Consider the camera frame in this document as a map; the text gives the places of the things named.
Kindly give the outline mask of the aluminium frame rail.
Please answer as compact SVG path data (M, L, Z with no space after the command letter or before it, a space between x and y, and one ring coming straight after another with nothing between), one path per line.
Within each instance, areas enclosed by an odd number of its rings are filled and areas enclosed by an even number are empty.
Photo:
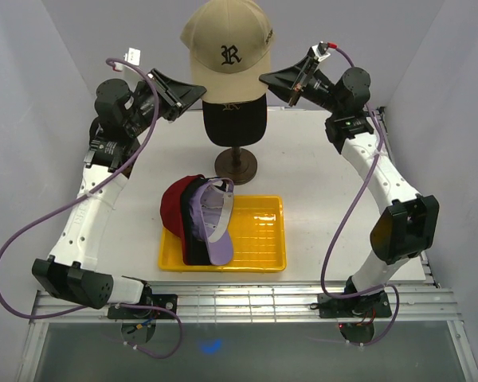
M214 171L219 149L206 137L202 115L189 111L159 121L119 195L100 245L98 271L150 281L179 298L186 322L288 322L318 318L309 305L363 264L378 207L364 194L330 250L331 238L362 181L328 142L324 111L273 108L264 138L253 146L259 168L239 195L282 198L286 268L278 273L170 272L158 266L159 203L175 181Z

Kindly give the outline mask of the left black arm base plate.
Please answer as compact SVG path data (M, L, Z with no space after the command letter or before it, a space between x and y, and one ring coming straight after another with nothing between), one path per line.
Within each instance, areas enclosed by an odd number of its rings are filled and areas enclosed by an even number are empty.
M135 308L124 304L108 308L107 318L111 320L172 319L177 313L178 296L176 294L152 294L143 298Z

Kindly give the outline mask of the black R sport cap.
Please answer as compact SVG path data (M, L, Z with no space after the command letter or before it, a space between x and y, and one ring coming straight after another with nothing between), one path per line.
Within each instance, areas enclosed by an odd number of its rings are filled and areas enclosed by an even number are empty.
M202 116L210 141L259 142L267 127L267 97L244 103L202 102Z

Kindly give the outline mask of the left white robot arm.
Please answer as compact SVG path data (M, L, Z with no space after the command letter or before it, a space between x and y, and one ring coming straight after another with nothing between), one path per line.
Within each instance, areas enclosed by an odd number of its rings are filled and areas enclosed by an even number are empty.
M147 78L134 89L121 79L97 87L80 201L48 258L32 266L34 278L52 297L93 309L125 303L136 318L152 311L153 299L143 281L98 272L100 242L135 164L138 137L159 118L175 121L206 93L201 85L178 82L156 69Z

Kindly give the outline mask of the purple LA cap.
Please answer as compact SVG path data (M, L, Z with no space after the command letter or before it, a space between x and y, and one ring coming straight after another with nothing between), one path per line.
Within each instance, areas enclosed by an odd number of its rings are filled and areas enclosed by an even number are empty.
M207 248L212 266L222 266L233 259L229 223L234 204L234 185L223 177L207 178L190 199L193 234Z

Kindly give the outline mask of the beige R cap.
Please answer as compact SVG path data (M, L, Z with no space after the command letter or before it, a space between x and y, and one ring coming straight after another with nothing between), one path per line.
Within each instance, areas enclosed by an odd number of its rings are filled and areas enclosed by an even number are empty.
M184 26L192 80L206 103L246 103L264 96L260 75L271 70L275 33L254 1L208 1Z

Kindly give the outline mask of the black cap red trim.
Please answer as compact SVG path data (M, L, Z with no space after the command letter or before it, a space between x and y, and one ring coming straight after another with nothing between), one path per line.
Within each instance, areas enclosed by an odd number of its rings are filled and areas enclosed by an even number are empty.
M184 243L183 261L188 266L209 266L211 264L205 243L193 234L193 221L190 215L190 199L206 178L199 174L191 177L190 183L180 197Z

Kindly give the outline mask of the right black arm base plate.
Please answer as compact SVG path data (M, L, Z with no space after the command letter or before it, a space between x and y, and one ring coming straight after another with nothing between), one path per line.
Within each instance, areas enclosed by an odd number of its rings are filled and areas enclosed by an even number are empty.
M385 291L357 298L337 299L325 294L317 296L317 302L310 305L318 310L321 318L390 318L392 310Z

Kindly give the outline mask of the yellow plastic tray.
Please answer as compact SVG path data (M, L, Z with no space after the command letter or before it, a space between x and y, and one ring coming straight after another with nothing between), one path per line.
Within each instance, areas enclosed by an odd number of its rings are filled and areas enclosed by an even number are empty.
M273 273L286 268L283 201L274 195L238 195L229 223L233 260L223 266L185 265L181 240L165 228L158 266L172 272Z

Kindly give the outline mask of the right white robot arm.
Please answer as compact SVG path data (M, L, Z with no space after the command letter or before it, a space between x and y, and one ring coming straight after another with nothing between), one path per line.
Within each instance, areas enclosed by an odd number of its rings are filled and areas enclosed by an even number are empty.
M332 250L345 223L368 191L380 217L370 232L370 254L347 280L341 294L325 290L328 299L343 300L346 311L364 315L387 287L392 276L408 261L430 248L437 226L439 202L423 195L383 154L385 138L368 102L370 75L352 64L332 83L320 65L332 52L342 50L331 42L313 45L304 58L289 68L260 75L261 83L288 106L305 99L330 112L325 121L328 142L362 178L362 186L329 244Z

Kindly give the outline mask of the dark wooden mannequin stand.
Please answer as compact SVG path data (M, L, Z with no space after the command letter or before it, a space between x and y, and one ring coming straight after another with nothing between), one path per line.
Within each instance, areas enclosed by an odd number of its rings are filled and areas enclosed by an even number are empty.
M257 174L257 158L238 146L222 151L216 158L214 169L218 177L227 177L235 185L244 185Z

